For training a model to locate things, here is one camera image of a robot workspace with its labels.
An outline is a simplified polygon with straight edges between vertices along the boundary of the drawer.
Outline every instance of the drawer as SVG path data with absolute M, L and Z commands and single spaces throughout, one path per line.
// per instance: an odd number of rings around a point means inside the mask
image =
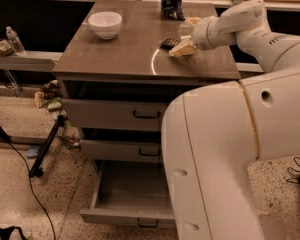
M 87 223 L 174 228 L 163 165 L 103 161 L 90 209 L 80 214 Z
M 162 163 L 159 143 L 81 140 L 80 146 L 88 159 Z
M 165 103 L 64 99 L 64 109 L 81 128 L 158 131 Z

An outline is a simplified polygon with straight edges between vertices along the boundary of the floor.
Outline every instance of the floor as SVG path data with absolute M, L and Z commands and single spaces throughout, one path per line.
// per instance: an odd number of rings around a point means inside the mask
M 37 109 L 33 90 L 12 97 L 0 89 L 0 125 L 11 136 L 48 136 L 54 121 Z M 28 146 L 17 147 L 26 157 Z M 248 167 L 256 205 L 266 239 L 300 240 L 300 186 L 289 184 L 287 168 L 293 157 L 255 162 Z M 70 151 L 55 138 L 42 163 L 44 175 L 33 178 L 34 192 L 46 207 L 57 239 L 177 240 L 175 229 L 144 229 L 85 223 L 79 211 L 88 208 L 93 194 L 94 169 L 80 151 Z M 33 198 L 24 161 L 8 146 L 0 145 L 0 227 L 20 226 L 28 239 L 53 239 L 45 214 Z M 11 239 L 20 239 L 13 233 Z

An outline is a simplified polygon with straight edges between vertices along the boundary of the clear water bottle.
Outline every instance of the clear water bottle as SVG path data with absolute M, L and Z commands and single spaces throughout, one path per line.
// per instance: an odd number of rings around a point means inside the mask
M 6 27 L 6 35 L 17 55 L 27 55 L 17 32 L 14 31 L 10 26 Z

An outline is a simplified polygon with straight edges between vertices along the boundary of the black handle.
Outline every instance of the black handle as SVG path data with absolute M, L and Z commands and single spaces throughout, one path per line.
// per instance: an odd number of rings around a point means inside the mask
M 157 228 L 159 220 L 156 220 L 154 224 L 141 224 L 140 219 L 138 219 L 138 227 L 140 228 Z
M 150 153 L 150 152 L 142 152 L 142 149 L 139 148 L 139 155 L 140 156 L 160 156 L 161 155 L 161 150 L 158 149 L 158 152 L 153 152 L 153 153 Z
M 155 115 L 145 115 L 142 113 L 138 113 L 137 111 L 133 110 L 133 116 L 139 119 L 158 119 L 160 117 L 160 112 L 158 111 Z

